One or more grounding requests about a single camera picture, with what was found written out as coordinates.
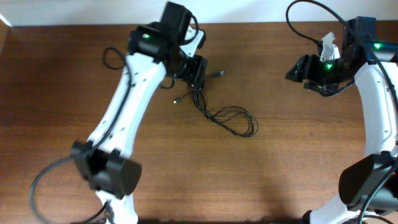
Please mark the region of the black USB cable long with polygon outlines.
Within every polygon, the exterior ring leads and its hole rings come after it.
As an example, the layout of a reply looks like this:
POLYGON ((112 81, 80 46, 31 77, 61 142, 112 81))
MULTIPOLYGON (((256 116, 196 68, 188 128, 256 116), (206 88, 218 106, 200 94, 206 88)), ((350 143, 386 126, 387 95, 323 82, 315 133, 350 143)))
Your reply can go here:
POLYGON ((193 84, 193 103, 206 119, 229 131, 235 136, 250 138, 258 132, 259 122, 248 110, 241 106, 225 106, 213 113, 207 108, 206 96, 203 93, 205 81, 211 78, 221 78, 224 75, 224 71, 215 72, 211 75, 205 75, 204 72, 201 72, 196 75, 193 84), (228 122, 238 118, 242 118, 247 121, 248 127, 246 130, 238 131, 237 128, 233 128, 228 125, 228 122))

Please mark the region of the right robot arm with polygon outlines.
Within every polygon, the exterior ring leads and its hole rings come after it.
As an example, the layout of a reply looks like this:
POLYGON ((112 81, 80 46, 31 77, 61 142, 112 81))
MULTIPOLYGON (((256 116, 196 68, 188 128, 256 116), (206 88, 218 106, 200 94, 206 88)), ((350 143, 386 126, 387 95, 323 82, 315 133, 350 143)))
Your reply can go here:
POLYGON ((376 19, 344 22, 343 45, 334 35, 317 42, 318 53, 304 55, 286 74, 321 96, 356 86, 361 97, 364 157, 340 175, 338 194, 307 211, 302 223, 362 223, 385 220, 397 211, 397 44, 377 39, 376 19))

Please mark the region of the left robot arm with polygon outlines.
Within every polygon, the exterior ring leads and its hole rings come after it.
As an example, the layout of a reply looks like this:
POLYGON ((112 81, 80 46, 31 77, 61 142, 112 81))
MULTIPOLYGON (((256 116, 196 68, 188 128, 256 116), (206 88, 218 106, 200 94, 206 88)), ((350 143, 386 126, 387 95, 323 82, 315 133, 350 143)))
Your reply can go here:
POLYGON ((139 26, 121 56, 123 74, 101 122, 86 142, 74 142, 72 158, 101 200, 104 218, 88 223, 137 223, 133 191, 140 164, 130 160, 134 139, 152 95, 165 77, 196 83, 206 61, 196 55, 205 31, 191 28, 196 18, 183 5, 167 2, 159 22, 139 26))

